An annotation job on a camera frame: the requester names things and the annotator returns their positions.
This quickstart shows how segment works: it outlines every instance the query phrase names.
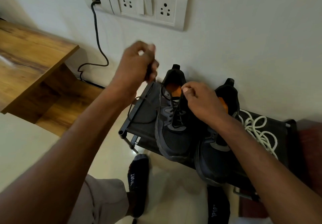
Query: white wall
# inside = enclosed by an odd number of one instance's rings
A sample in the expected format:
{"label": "white wall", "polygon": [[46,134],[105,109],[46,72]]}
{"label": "white wall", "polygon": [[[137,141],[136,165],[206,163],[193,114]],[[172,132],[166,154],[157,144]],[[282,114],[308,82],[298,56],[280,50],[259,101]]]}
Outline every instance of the white wall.
{"label": "white wall", "polygon": [[[98,13],[111,66],[86,67],[107,85],[123,49],[137,39],[156,45],[159,75],[180,64],[188,80],[213,88],[235,79],[241,107],[276,119],[322,119],[322,0],[189,0],[186,31]],[[104,63],[84,0],[0,0],[3,18],[52,33],[82,50],[68,61]]]}

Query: forearm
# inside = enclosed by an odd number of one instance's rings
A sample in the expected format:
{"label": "forearm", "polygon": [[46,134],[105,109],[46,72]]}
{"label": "forearm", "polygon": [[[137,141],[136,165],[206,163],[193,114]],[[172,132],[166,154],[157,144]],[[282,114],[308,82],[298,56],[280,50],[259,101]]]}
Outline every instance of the forearm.
{"label": "forearm", "polygon": [[322,223],[322,199],[225,115],[211,122],[230,146],[261,197],[272,221]]}
{"label": "forearm", "polygon": [[95,154],[125,106],[115,94],[106,88],[51,149],[1,193],[3,223],[68,220]]}

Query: beige pants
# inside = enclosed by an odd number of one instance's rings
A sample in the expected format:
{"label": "beige pants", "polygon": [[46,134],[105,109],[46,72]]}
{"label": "beige pants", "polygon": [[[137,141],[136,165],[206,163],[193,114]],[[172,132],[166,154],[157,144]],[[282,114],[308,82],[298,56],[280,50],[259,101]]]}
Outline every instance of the beige pants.
{"label": "beige pants", "polygon": [[113,224],[125,217],[128,199],[119,179],[87,175],[68,224]]}

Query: floor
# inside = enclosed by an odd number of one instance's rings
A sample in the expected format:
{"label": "floor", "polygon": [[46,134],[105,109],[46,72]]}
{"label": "floor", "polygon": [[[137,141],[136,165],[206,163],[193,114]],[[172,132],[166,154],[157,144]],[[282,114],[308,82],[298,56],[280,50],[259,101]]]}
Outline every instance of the floor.
{"label": "floor", "polygon": [[[127,109],[119,116],[99,149],[89,174],[96,178],[119,178],[128,190],[127,170],[135,153],[118,136]],[[13,115],[0,114],[0,191],[43,155],[58,136]],[[137,148],[150,157],[148,204],[139,223],[207,223],[206,185],[195,170]],[[238,197],[225,186],[231,205],[230,222],[238,215]],[[118,224],[132,223],[125,217]]]}

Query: white rope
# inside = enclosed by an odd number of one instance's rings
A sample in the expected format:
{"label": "white rope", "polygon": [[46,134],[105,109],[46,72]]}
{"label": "white rope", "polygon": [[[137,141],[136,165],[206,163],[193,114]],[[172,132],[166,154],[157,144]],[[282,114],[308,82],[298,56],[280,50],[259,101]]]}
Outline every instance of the white rope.
{"label": "white rope", "polygon": [[[243,124],[245,131],[247,131],[249,133],[249,135],[251,135],[254,139],[256,139],[257,142],[259,142],[268,152],[270,152],[276,159],[277,155],[275,154],[275,149],[277,147],[277,138],[275,137],[275,135],[271,132],[268,131],[258,131],[257,128],[261,128],[264,127],[267,123],[267,118],[266,116],[259,116],[257,117],[255,120],[253,120],[253,117],[251,114],[249,114],[246,110],[240,110],[244,113],[246,113],[248,115],[248,118],[244,120],[241,116],[239,116],[239,118],[241,119],[241,123]],[[261,126],[256,126],[256,123],[260,120],[264,118],[264,123]],[[269,139],[265,136],[265,134],[269,134],[274,138],[274,146],[272,147],[270,144]]]}

